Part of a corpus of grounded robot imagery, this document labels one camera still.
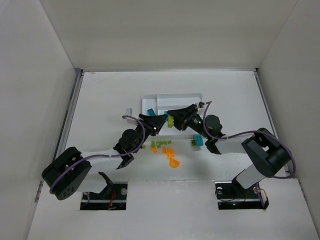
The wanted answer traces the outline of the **lime green lego plate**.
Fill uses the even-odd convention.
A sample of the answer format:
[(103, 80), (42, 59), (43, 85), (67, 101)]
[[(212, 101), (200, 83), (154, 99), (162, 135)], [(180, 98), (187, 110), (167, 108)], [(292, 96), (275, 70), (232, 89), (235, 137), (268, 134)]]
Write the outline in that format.
[(174, 118), (171, 115), (168, 115), (167, 127), (168, 128), (173, 128), (174, 127)]

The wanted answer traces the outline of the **teal rounded lego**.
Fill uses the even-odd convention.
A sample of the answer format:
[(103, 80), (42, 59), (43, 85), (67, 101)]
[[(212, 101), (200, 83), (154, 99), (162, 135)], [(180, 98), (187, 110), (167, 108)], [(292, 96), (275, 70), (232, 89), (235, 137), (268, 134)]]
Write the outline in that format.
[(195, 142), (195, 146), (202, 147), (204, 145), (203, 138), (200, 134), (195, 134), (193, 136), (193, 140)]

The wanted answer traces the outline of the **teal lego brick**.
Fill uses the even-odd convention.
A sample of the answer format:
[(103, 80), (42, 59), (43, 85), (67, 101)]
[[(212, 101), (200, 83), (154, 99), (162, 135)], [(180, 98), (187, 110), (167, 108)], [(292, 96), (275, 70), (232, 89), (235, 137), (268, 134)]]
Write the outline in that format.
[(157, 115), (152, 108), (148, 109), (147, 113), (148, 113), (149, 116), (156, 116)]

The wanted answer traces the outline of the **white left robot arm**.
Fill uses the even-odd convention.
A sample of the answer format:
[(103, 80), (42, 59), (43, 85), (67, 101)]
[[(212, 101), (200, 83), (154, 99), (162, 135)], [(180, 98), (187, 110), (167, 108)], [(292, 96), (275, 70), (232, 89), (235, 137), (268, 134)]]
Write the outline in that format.
[(160, 132), (167, 117), (166, 114), (140, 114), (138, 118), (123, 115), (123, 119), (134, 120), (137, 126), (135, 129), (126, 129), (113, 148), (91, 154), (81, 152), (74, 146), (67, 148), (41, 174), (49, 187), (49, 193), (59, 201), (69, 198), (78, 190), (92, 166), (104, 160), (120, 161), (117, 170), (127, 167), (148, 137), (154, 137)]

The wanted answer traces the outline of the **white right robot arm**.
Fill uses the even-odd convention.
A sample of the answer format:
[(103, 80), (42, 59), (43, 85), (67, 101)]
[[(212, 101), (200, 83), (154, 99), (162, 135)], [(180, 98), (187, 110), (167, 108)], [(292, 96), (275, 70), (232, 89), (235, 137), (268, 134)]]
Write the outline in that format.
[(291, 151), (266, 128), (226, 136), (222, 133), (223, 126), (218, 116), (206, 113), (199, 115), (198, 110), (208, 109), (209, 105), (209, 102), (200, 102), (169, 110), (167, 114), (173, 118), (173, 125), (179, 131), (191, 128), (206, 138), (205, 145), (212, 154), (247, 154), (252, 164), (233, 178), (234, 189), (247, 190), (265, 178), (275, 178), (288, 162), (292, 163), (292, 174), (296, 173)]

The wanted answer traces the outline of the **orange curved lego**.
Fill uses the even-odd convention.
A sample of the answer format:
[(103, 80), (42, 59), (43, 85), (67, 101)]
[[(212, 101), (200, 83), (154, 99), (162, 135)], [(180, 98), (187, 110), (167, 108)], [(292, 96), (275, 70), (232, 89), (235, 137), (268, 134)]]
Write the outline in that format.
[(155, 147), (155, 146), (151, 146), (151, 147), (150, 147), (150, 150), (151, 150), (154, 154), (158, 153), (158, 148)]

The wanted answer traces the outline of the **green lego row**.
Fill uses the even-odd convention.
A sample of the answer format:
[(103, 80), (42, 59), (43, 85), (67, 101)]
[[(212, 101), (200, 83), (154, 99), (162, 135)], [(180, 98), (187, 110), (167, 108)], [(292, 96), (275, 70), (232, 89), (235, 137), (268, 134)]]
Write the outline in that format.
[(162, 140), (156, 140), (156, 141), (152, 141), (151, 142), (151, 147), (161, 147), (162, 145), (171, 145), (172, 141), (168, 140), (168, 141), (162, 141)]

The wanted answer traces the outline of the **white divided sorting tray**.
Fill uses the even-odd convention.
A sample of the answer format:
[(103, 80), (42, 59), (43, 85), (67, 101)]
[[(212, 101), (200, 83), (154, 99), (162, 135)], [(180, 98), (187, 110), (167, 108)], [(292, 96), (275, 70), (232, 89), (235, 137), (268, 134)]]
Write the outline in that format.
[[(153, 109), (156, 115), (162, 115), (168, 110), (182, 109), (203, 101), (201, 93), (180, 94), (145, 94), (141, 98), (141, 113), (148, 115), (148, 110)], [(191, 128), (179, 131), (175, 127), (168, 127), (165, 123), (158, 137), (169, 137), (170, 139), (191, 139), (196, 132)]]

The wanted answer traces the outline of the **orange lego cluster piece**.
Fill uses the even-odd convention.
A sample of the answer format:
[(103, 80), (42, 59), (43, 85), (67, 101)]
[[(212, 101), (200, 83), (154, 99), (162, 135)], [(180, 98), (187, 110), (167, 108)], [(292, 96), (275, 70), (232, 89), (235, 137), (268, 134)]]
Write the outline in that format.
[(163, 147), (162, 153), (165, 154), (169, 160), (175, 157), (175, 151), (170, 147)]

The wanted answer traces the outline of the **orange arch lego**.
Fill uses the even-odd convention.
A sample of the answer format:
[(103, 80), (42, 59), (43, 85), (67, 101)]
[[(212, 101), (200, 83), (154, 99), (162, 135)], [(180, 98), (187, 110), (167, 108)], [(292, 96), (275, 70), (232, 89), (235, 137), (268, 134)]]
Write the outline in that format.
[(171, 168), (174, 168), (174, 169), (175, 169), (175, 168), (179, 167), (180, 162), (177, 161), (177, 160), (175, 160), (175, 159), (171, 159), (171, 160), (169, 161), (169, 165), (170, 165)]

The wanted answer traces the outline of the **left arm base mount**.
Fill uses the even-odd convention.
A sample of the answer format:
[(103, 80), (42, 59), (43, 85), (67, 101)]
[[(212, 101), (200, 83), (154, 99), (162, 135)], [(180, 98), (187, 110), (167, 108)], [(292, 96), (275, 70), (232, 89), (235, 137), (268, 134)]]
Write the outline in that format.
[(83, 192), (81, 211), (124, 211), (127, 208), (127, 182), (113, 182), (104, 172), (98, 173), (104, 178), (104, 188), (96, 192)]

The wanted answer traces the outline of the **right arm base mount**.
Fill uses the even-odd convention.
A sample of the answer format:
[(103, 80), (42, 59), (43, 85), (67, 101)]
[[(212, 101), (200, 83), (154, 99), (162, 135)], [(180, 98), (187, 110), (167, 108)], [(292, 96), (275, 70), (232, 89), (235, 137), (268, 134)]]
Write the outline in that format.
[(258, 182), (245, 189), (235, 179), (216, 181), (214, 194), (219, 210), (266, 210), (270, 204)]

